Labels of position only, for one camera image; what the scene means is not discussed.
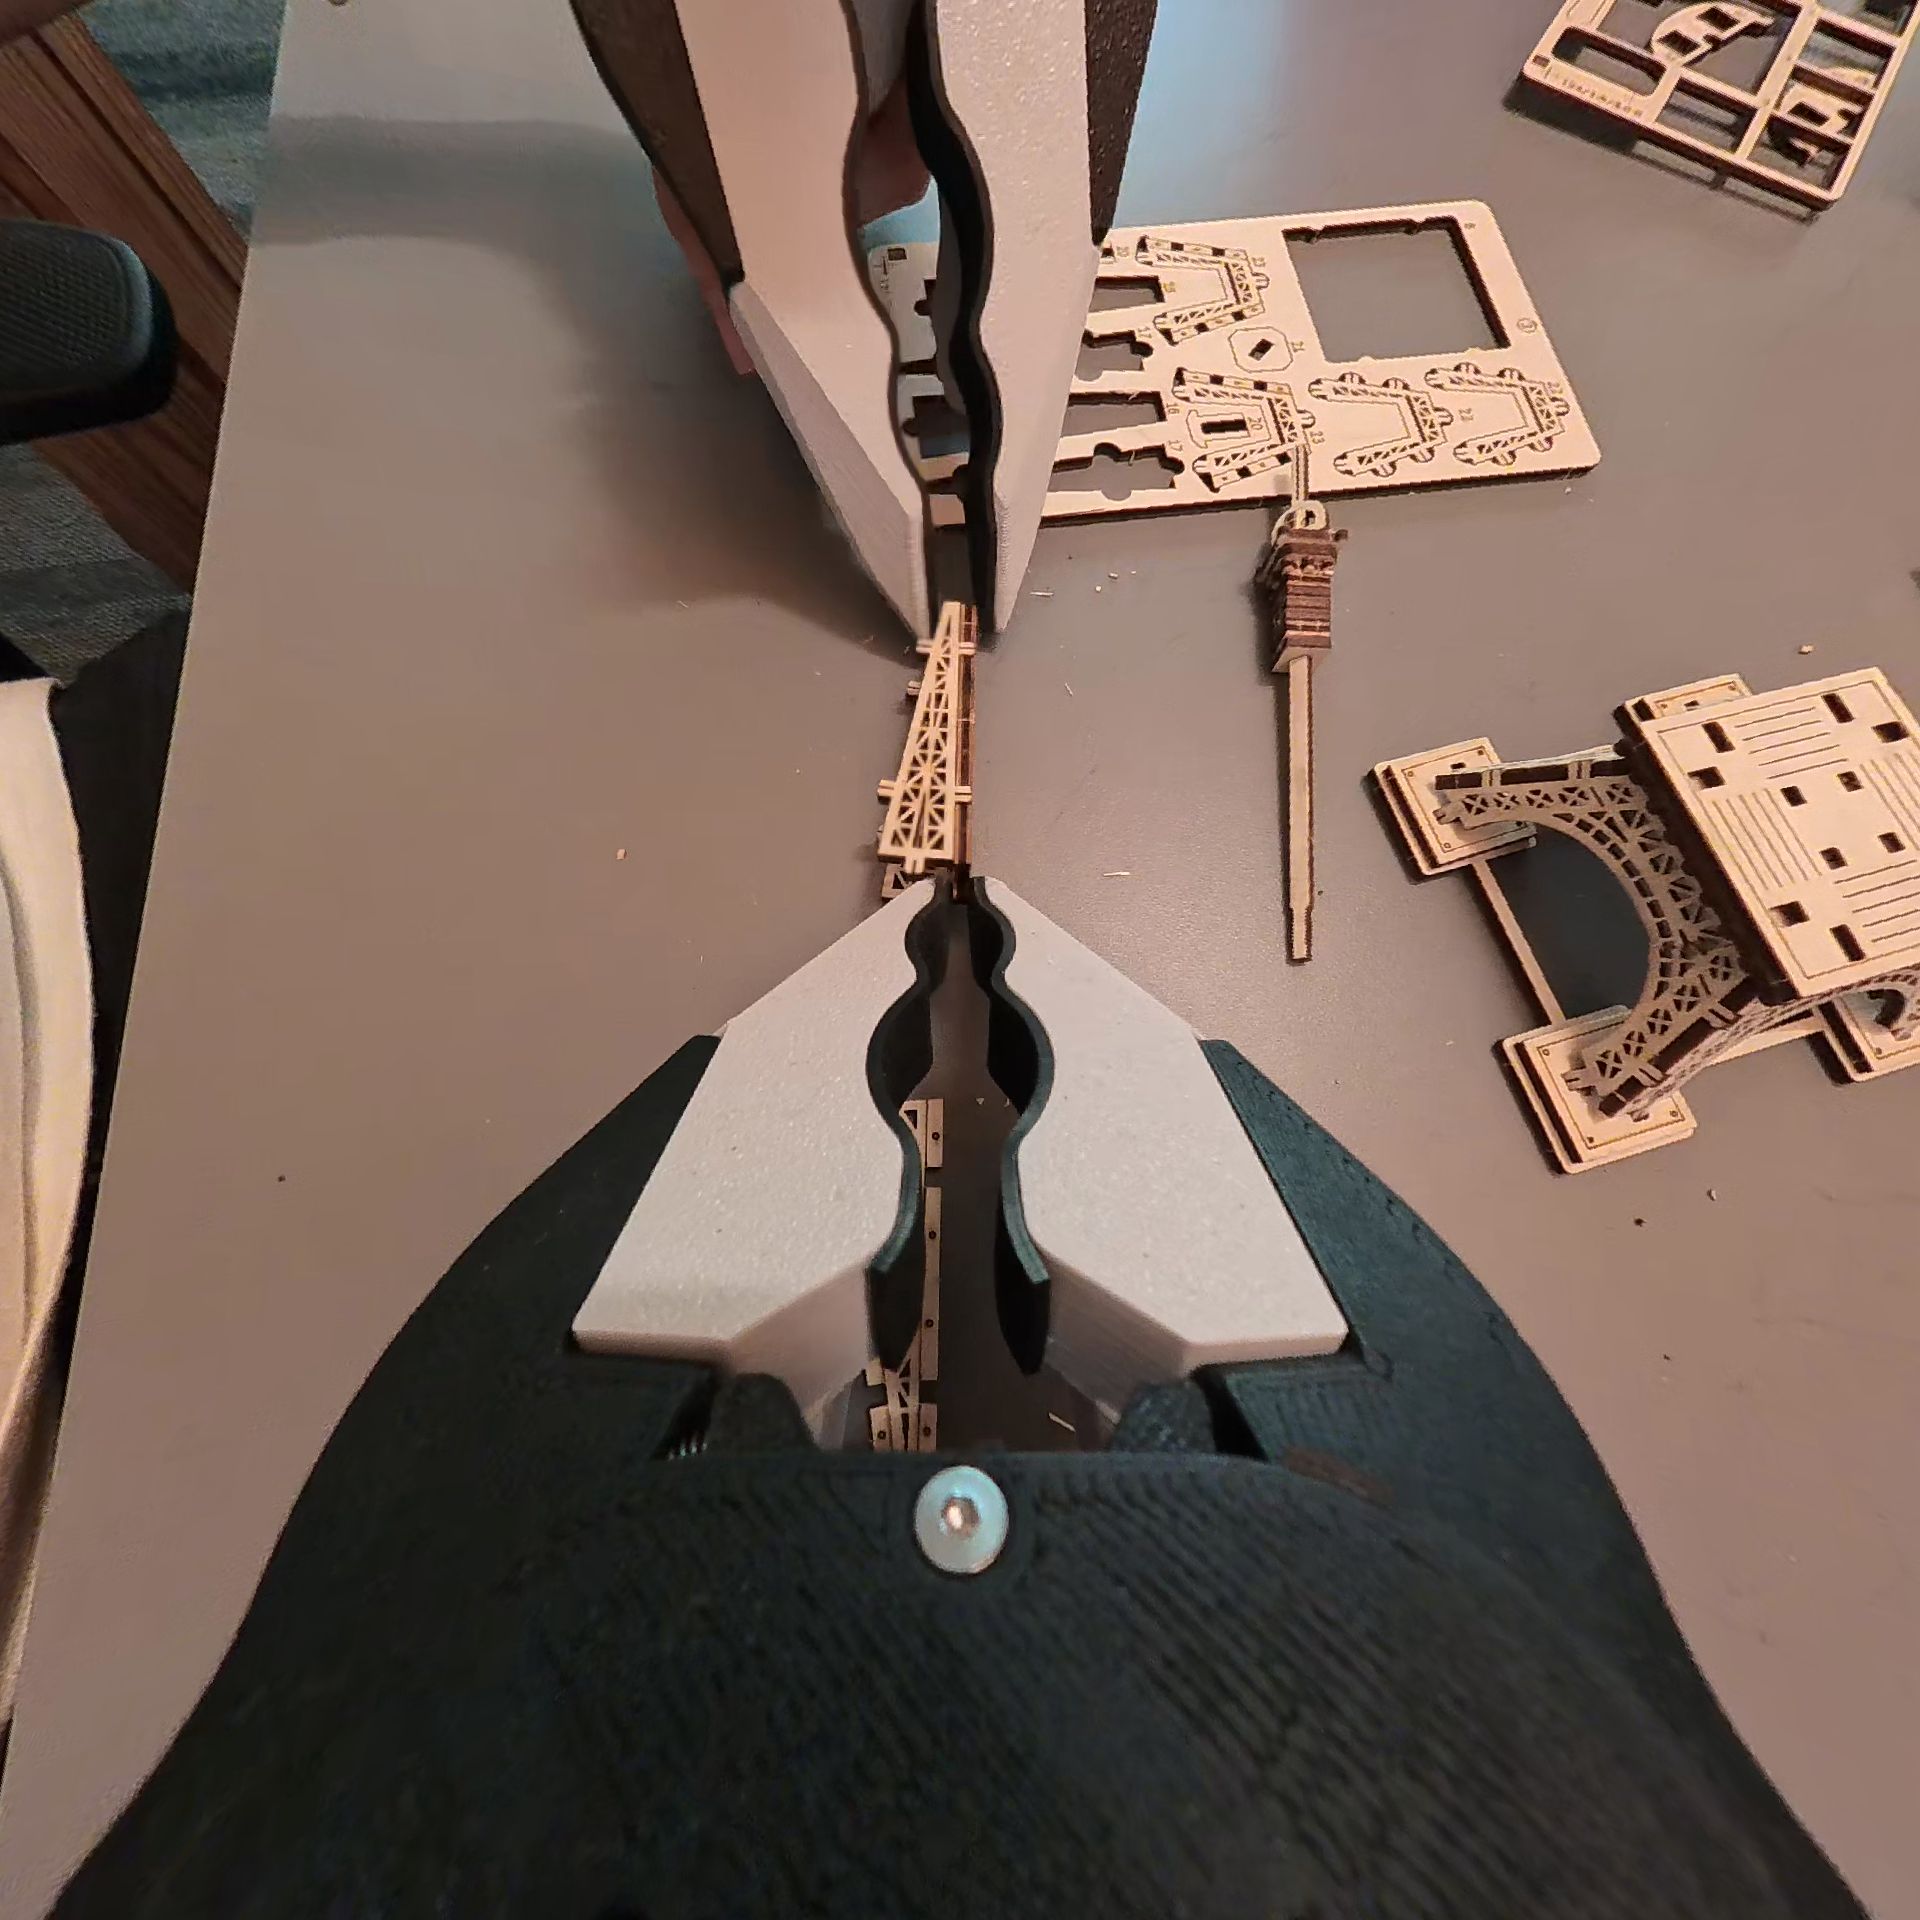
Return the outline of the wooden tower base model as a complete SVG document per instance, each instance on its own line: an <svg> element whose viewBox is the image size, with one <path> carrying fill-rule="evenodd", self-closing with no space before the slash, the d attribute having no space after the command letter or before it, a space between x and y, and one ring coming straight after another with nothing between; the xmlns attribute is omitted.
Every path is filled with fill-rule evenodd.
<svg viewBox="0 0 1920 1920"><path fill-rule="evenodd" d="M1698 678L1623 704L1607 744L1505 759L1473 736L1374 777L1411 869L1473 877L1542 1013L1499 1048L1563 1173L1690 1138L1685 1085L1790 1039L1856 1084L1915 1068L1918 744L1881 670ZM1639 916L1625 1006L1570 1013L1504 887L1499 858L1546 836Z"/></svg>

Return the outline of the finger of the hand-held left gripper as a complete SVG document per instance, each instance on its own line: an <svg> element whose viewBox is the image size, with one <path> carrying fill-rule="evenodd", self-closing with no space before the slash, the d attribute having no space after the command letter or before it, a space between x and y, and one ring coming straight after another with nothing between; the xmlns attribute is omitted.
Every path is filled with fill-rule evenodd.
<svg viewBox="0 0 1920 1920"><path fill-rule="evenodd" d="M966 423L975 609L1001 632L1038 540L1113 224L1113 4L928 2L907 106L942 202L934 353Z"/></svg>
<svg viewBox="0 0 1920 1920"><path fill-rule="evenodd" d="M741 261L734 324L861 567L930 631L926 497L896 426L896 342L857 261L848 154L867 93L841 2L680 2Z"/></svg>

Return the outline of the person's white shirt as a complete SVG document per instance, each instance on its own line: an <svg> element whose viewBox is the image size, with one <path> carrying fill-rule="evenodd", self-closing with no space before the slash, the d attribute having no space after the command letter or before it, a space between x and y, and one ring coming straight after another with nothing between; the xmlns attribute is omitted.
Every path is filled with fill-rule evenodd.
<svg viewBox="0 0 1920 1920"><path fill-rule="evenodd" d="M56 1309L91 1117L80 831L48 678L1 686L1 1719L56 1430Z"/></svg>

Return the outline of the wooden punch-out sheet with window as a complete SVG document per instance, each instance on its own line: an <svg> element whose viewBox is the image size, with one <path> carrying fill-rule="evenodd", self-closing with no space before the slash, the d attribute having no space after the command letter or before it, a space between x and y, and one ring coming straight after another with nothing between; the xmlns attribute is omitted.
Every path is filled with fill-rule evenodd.
<svg viewBox="0 0 1920 1920"><path fill-rule="evenodd" d="M1461 269L1467 310L1401 351L1333 342L1329 269ZM1111 230L1047 277L1031 341L997 298L953 368L992 394L997 480L1048 520L1445 488L1593 468L1599 448L1487 205L1437 201Z"/></svg>

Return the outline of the wooden tower spire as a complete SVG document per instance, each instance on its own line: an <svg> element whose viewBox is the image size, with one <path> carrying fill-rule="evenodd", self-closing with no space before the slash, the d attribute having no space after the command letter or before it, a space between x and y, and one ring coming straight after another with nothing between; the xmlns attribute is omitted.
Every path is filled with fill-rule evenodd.
<svg viewBox="0 0 1920 1920"><path fill-rule="evenodd" d="M1329 652L1333 582L1343 529L1329 528L1327 508L1312 496L1304 439L1290 444L1286 465L1286 508L1271 528L1255 582L1273 617L1273 671L1283 690L1286 959L1304 964L1312 957L1314 903L1312 671Z"/></svg>

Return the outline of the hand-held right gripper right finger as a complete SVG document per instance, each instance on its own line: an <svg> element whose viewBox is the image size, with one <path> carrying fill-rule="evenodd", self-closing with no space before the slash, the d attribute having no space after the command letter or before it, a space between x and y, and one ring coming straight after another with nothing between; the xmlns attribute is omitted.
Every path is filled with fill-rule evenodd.
<svg viewBox="0 0 1920 1920"><path fill-rule="evenodd" d="M1094 1449L1139 1385L1347 1319L1185 1020L1005 881L966 908L966 1441Z"/></svg>

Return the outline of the person's left hand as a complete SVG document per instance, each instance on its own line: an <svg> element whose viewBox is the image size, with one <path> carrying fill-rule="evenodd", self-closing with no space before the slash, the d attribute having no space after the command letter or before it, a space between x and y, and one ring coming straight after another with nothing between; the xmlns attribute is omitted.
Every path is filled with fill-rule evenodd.
<svg viewBox="0 0 1920 1920"><path fill-rule="evenodd" d="M688 272L693 274L693 278L698 287L703 309L706 309L706 313L707 313L707 318L710 318L710 321L713 321L713 327L715 327L715 330L721 341L721 346L726 351L726 359L728 359L734 372L738 372L742 376L753 376L757 366L753 366L753 361L752 361L752 356L749 356L749 351L746 351L744 342L741 341L741 336L735 330L735 324L734 324L734 316L730 316L730 305L728 305L728 287L725 286L721 274L715 269L713 257L710 257L694 222L688 217L682 202L678 201L678 197L674 193L671 185L667 183L667 177L659 173L657 167L654 167L654 190L656 190L656 202L657 202L659 215L662 215L662 224L667 225L667 230L677 239L678 248L682 250L682 257L688 263Z"/></svg>

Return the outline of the brown wooden cabinet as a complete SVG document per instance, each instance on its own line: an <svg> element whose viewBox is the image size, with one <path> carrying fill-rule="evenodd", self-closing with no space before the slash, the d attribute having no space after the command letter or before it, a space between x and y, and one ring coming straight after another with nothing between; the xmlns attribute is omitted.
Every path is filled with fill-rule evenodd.
<svg viewBox="0 0 1920 1920"><path fill-rule="evenodd" d="M1 53L1 205L128 242L171 301L181 359L166 406L33 448L191 591L247 242L74 15Z"/></svg>

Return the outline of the wooden lattice tower panel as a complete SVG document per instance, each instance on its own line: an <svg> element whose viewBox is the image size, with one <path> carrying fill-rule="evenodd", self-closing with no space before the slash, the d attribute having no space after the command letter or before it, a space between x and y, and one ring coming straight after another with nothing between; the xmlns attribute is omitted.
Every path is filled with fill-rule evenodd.
<svg viewBox="0 0 1920 1920"><path fill-rule="evenodd" d="M970 858L970 777L975 714L975 609L944 604L934 631L918 644L922 670L910 684L913 711L891 780L879 784L885 816L878 834L879 898L898 895L930 872L958 877ZM930 1389L938 1380L938 1285L944 1193L944 1101L910 1097L899 1117L921 1157L921 1309L913 1342L898 1366L870 1359L866 1386L875 1450L931 1450L938 1410Z"/></svg>

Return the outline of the wooden punch-out frame sheet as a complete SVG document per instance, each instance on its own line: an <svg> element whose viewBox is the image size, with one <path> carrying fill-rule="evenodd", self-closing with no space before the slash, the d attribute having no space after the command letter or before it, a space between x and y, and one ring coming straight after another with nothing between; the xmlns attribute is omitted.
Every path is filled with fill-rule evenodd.
<svg viewBox="0 0 1920 1920"><path fill-rule="evenodd" d="M1824 210L1913 37L1915 2L1566 2L1519 85L1714 177Z"/></svg>

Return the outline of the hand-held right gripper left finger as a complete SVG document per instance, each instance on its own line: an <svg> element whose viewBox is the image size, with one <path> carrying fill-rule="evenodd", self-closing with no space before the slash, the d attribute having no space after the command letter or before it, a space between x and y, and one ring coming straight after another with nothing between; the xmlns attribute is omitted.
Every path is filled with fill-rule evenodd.
<svg viewBox="0 0 1920 1920"><path fill-rule="evenodd" d="M950 895L907 884L719 1033L570 1324L587 1353L769 1375L827 1447L930 1444Z"/></svg>

